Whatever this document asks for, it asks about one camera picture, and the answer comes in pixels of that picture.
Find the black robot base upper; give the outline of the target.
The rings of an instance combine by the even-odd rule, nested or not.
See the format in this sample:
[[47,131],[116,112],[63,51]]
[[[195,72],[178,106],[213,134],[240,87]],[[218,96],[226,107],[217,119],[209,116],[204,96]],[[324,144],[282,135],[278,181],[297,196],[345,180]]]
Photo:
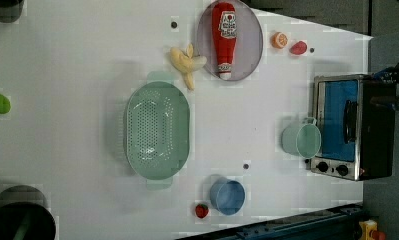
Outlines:
[[25,0],[0,0],[0,22],[17,21],[22,14],[24,2]]

